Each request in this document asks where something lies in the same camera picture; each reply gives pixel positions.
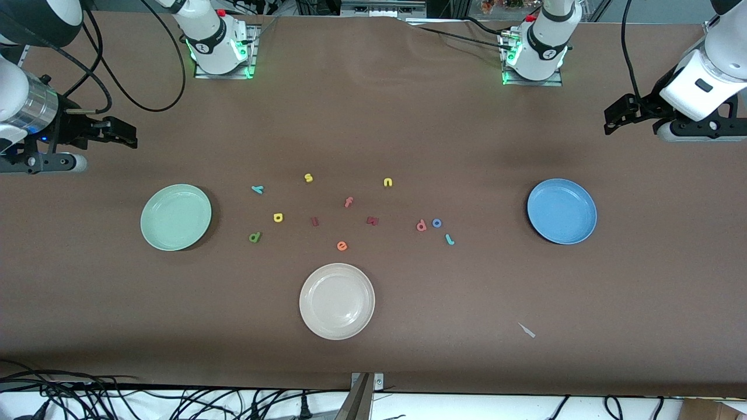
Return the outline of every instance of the silver cylinder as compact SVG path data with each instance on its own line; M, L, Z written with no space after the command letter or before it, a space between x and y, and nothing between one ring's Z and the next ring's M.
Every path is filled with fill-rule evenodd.
M55 120L59 101L57 93L35 75L23 71L28 79L28 96L20 111L5 120L7 124L35 134Z

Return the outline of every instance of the light green plate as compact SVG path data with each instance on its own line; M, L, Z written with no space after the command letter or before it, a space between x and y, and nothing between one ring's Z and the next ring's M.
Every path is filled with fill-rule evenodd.
M198 187L177 184L155 193L140 216L140 231L154 248L183 250L208 230L212 208Z

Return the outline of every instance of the cardboard box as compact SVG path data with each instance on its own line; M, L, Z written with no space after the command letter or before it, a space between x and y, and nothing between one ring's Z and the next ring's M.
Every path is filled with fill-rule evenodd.
M678 420L747 420L747 415L721 401L686 399Z

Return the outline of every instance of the plate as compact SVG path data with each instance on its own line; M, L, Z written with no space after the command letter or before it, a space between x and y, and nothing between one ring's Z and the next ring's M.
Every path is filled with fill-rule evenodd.
M183 250L208 230L212 208L198 187L171 185L155 193L140 215L140 231L154 248Z
M363 331L374 314L371 281L357 267L336 262L311 273L298 307L306 326L328 340L349 339Z
M597 226L592 196L567 179L540 182L529 194L527 212L534 229L556 244L578 244Z

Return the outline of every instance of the beige plate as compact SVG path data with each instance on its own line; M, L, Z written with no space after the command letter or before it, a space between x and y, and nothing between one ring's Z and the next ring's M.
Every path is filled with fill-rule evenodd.
M337 262L311 273L301 289L301 318L316 335L349 339L371 320L376 298L371 281L358 268Z

